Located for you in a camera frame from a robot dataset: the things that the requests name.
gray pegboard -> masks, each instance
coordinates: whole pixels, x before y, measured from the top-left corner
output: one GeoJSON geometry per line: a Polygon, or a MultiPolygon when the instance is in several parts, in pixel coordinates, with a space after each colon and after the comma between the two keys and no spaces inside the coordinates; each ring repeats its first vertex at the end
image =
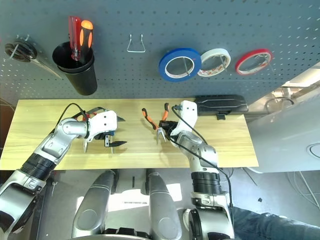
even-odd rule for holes
{"type": "Polygon", "coordinates": [[[240,94],[252,103],[310,68],[320,59],[318,0],[14,0],[0,3],[0,96],[18,99],[177,98],[240,94]],[[68,16],[94,24],[98,90],[84,97],[63,79],[31,63],[8,60],[6,43],[30,35],[41,58],[54,68],[51,55],[68,40],[68,16]],[[128,53],[129,34],[146,53],[128,53]],[[158,73],[161,57],[175,48],[200,54],[225,48],[232,61],[228,72],[171,83],[158,73]],[[251,75],[235,72],[246,52],[268,48],[272,66],[251,75]]]}

black cup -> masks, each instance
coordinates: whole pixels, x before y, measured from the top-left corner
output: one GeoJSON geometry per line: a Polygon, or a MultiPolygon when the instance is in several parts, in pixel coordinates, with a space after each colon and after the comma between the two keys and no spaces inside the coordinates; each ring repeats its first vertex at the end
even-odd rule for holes
{"type": "Polygon", "coordinates": [[[93,94],[98,87],[94,52],[92,49],[89,50],[84,63],[73,60],[71,54],[70,42],[64,42],[55,48],[52,58],[79,94],[84,96],[93,94]]]}

wooden tabletop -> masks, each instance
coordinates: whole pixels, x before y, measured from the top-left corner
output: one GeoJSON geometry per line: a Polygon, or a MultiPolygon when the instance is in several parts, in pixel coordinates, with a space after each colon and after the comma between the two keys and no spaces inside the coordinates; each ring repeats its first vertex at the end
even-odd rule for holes
{"type": "MultiPolygon", "coordinates": [[[[83,139],[75,139],[56,170],[124,169],[124,168],[188,168],[188,159],[170,142],[156,143],[156,132],[144,119],[141,109],[158,123],[164,113],[164,103],[178,105],[192,99],[36,99],[19,100],[10,126],[0,170],[19,169],[41,141],[55,127],[69,103],[77,103],[84,110],[103,107],[113,110],[125,122],[118,123],[113,141],[128,143],[111,149],[103,140],[93,140],[83,151],[83,139]]],[[[64,117],[79,110],[72,106],[64,117]]],[[[169,112],[168,120],[177,121],[169,112]]],[[[215,116],[198,117],[195,128],[213,146],[219,156],[220,167],[257,167],[258,161],[243,115],[229,115],[226,120],[215,116]]]]}

metal hook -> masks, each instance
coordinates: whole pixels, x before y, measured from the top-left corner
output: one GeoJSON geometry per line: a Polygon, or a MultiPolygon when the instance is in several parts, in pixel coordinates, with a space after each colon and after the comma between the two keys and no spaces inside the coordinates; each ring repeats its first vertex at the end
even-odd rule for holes
{"type": "Polygon", "coordinates": [[[227,68],[226,68],[226,66],[225,66],[225,61],[222,59],[222,56],[221,56],[221,55],[219,55],[219,58],[220,58],[220,61],[221,61],[221,63],[222,63],[222,66],[223,66],[225,72],[227,73],[228,71],[227,71],[227,68]]]}
{"type": "Polygon", "coordinates": [[[143,37],[144,37],[144,35],[141,33],[141,44],[142,44],[142,47],[143,47],[143,51],[133,51],[133,50],[129,50],[130,44],[131,44],[131,41],[132,41],[132,34],[130,33],[130,41],[129,41],[128,47],[126,48],[126,51],[127,51],[128,53],[145,53],[145,52],[146,52],[146,48],[145,48],[145,45],[144,45],[143,37]]]}
{"type": "Polygon", "coordinates": [[[188,72],[188,68],[187,68],[186,59],[184,57],[182,59],[183,59],[183,63],[184,63],[185,72],[186,72],[186,74],[188,74],[188,76],[190,76],[190,74],[188,72]]]}
{"type": "Polygon", "coordinates": [[[275,74],[276,72],[275,72],[274,68],[273,68],[273,67],[271,66],[271,64],[270,64],[271,59],[270,59],[270,61],[268,61],[267,56],[268,56],[268,55],[266,55],[266,54],[261,54],[261,55],[257,55],[256,58],[257,58],[257,57],[264,58],[264,60],[266,60],[266,64],[269,65],[269,67],[271,68],[271,71],[275,74]]]}
{"type": "MultiPolygon", "coordinates": [[[[28,41],[29,37],[30,37],[30,35],[28,34],[24,40],[25,40],[25,41],[28,41]]],[[[14,48],[13,52],[11,53],[11,56],[9,57],[9,59],[12,59],[12,58],[14,57],[14,55],[15,55],[18,47],[19,47],[19,44],[17,44],[17,45],[15,46],[15,48],[14,48]]]]}

tape roll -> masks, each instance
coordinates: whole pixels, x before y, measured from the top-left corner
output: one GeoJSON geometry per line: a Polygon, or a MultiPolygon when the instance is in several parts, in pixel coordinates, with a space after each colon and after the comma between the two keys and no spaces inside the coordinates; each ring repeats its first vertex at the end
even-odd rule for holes
{"type": "Polygon", "coordinates": [[[188,80],[192,77],[194,77],[197,72],[201,68],[201,56],[200,54],[192,49],[192,48],[177,48],[170,52],[168,52],[166,55],[164,55],[159,63],[159,73],[161,77],[164,80],[170,81],[170,82],[182,82],[185,80],[188,80]],[[192,66],[187,69],[187,72],[184,72],[182,74],[172,74],[168,72],[167,68],[169,63],[171,63],[175,59],[188,59],[191,61],[192,66]]]}
{"type": "Polygon", "coordinates": [[[272,53],[269,49],[267,48],[260,48],[260,49],[256,49],[253,51],[250,51],[248,53],[246,53],[245,55],[243,55],[239,61],[236,62],[235,64],[235,71],[240,74],[240,75],[251,75],[251,74],[255,74],[259,71],[261,71],[262,69],[264,69],[265,67],[267,67],[269,65],[269,63],[271,62],[273,56],[272,53]],[[240,70],[241,65],[247,61],[250,58],[255,58],[255,57],[264,57],[264,61],[259,64],[256,67],[253,67],[251,69],[247,69],[247,70],[240,70]]]}
{"type": "Polygon", "coordinates": [[[206,51],[204,54],[201,55],[201,63],[204,64],[205,61],[211,58],[220,58],[222,59],[221,64],[209,70],[202,70],[198,71],[198,75],[201,77],[211,77],[217,75],[225,70],[231,62],[231,56],[229,52],[223,48],[215,48],[209,51],[206,51]]]}

